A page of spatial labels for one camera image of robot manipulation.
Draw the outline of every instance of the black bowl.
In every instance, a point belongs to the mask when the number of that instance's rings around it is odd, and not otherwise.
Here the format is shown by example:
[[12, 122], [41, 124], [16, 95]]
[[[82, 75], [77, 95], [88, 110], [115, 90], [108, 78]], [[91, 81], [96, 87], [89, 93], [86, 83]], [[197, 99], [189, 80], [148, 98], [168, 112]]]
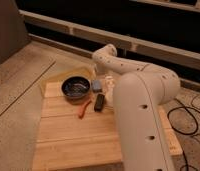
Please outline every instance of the black bowl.
[[80, 99], [88, 94], [89, 81], [80, 76], [70, 77], [62, 84], [62, 92], [69, 99]]

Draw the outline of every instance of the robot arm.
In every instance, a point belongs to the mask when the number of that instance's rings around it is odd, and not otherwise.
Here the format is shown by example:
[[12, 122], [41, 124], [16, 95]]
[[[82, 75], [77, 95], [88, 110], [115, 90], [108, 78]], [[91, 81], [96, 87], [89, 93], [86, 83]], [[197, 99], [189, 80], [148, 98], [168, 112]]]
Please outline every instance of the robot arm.
[[111, 69], [123, 74], [113, 101], [125, 170], [173, 171], [158, 105], [177, 95], [179, 78], [167, 68], [116, 56], [116, 48], [109, 44], [95, 51], [93, 60], [98, 73]]

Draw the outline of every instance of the wooden table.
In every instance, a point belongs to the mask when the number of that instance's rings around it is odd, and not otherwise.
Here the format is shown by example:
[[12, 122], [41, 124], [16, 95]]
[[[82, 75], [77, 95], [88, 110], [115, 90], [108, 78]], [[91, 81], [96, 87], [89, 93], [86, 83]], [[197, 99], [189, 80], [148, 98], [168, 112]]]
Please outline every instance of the wooden table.
[[[65, 170], [121, 163], [122, 154], [112, 108], [96, 113], [93, 102], [85, 117], [77, 114], [80, 102], [71, 103], [63, 97], [61, 83], [48, 83], [37, 136], [33, 170]], [[172, 155], [182, 153], [163, 108], [159, 108]]]

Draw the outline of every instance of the orange handle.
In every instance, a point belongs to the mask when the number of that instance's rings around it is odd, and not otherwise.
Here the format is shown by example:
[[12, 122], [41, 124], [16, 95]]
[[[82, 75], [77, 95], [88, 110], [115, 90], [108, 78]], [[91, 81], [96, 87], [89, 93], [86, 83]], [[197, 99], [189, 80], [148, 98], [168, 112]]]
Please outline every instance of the orange handle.
[[87, 101], [85, 101], [82, 106], [79, 109], [79, 113], [78, 113], [78, 117], [80, 119], [82, 119], [85, 115], [85, 110], [87, 108], [87, 106], [91, 103], [91, 99], [89, 98]]

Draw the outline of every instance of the small object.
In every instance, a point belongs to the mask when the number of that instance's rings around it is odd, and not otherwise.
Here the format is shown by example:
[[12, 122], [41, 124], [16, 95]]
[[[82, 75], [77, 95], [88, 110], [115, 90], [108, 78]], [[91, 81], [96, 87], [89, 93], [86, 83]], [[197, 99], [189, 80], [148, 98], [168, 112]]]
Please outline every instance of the small object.
[[91, 86], [94, 93], [102, 92], [102, 85], [99, 80], [93, 80]]
[[100, 112], [104, 105], [105, 96], [103, 94], [98, 94], [94, 105], [94, 111]]
[[70, 77], [62, 84], [62, 92], [69, 99], [80, 99], [88, 94], [89, 81], [80, 76]]
[[85, 101], [82, 106], [79, 109], [78, 117], [82, 119], [85, 115], [85, 110], [87, 106], [91, 103], [91, 98], [89, 98], [87, 101]]

